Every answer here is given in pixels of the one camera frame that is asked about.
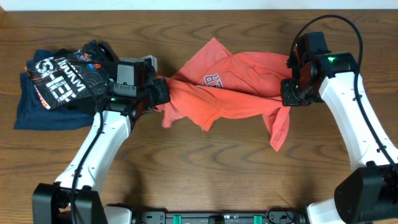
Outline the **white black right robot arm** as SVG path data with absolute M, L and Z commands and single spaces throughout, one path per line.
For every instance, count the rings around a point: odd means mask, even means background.
M 334 196 L 308 205 L 307 223 L 372 223 L 397 218 L 397 148 L 383 130 L 354 71 L 349 52 L 328 50 L 322 32 L 294 43 L 287 61 L 292 78 L 281 83 L 284 106 L 326 103 L 348 151 L 352 173 Z

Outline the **orange printed t-shirt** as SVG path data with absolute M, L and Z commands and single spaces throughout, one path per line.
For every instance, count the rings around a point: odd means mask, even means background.
M 289 131 L 290 108 L 283 106 L 280 84 L 290 77 L 288 57 L 270 52 L 232 54 L 216 38 L 209 40 L 185 65 L 167 79 L 170 102 L 162 125 L 189 118 L 209 131 L 220 118 L 242 119 L 261 115 L 278 151 Z

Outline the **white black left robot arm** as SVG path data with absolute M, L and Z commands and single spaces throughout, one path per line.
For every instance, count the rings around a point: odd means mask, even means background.
M 104 206 L 100 193 L 114 157 L 142 114 L 170 101 L 165 79 L 157 79 L 157 59 L 121 58 L 116 79 L 95 98 L 90 132 L 69 166 L 32 196 L 34 223 L 139 223 L 140 215 L 120 203 Z

